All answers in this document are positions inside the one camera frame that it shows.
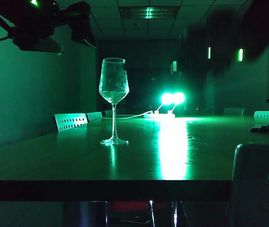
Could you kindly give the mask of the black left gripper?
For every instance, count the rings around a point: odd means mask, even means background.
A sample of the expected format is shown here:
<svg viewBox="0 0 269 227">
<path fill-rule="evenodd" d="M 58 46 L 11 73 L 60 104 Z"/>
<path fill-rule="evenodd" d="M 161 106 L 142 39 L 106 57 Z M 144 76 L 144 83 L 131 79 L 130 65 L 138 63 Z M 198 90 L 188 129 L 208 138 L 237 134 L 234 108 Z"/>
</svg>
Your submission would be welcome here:
<svg viewBox="0 0 269 227">
<path fill-rule="evenodd" d="M 97 49 L 90 27 L 90 5 L 85 1 L 76 2 L 58 13 L 58 22 L 72 22 L 72 40 Z M 33 15 L 23 16 L 14 22 L 8 35 L 13 44 L 22 51 L 64 52 L 62 46 L 51 36 L 54 34 L 52 21 Z"/>
</svg>

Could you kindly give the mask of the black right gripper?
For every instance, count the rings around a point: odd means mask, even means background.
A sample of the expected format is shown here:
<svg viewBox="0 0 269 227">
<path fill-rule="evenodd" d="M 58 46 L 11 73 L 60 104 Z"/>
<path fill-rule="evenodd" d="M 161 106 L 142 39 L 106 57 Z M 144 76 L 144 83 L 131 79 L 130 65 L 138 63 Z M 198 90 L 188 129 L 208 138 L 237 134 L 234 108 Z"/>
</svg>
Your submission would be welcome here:
<svg viewBox="0 0 269 227">
<path fill-rule="evenodd" d="M 269 46 L 269 26 L 262 23 L 242 23 L 241 46 L 248 61 L 256 60 Z"/>
</svg>

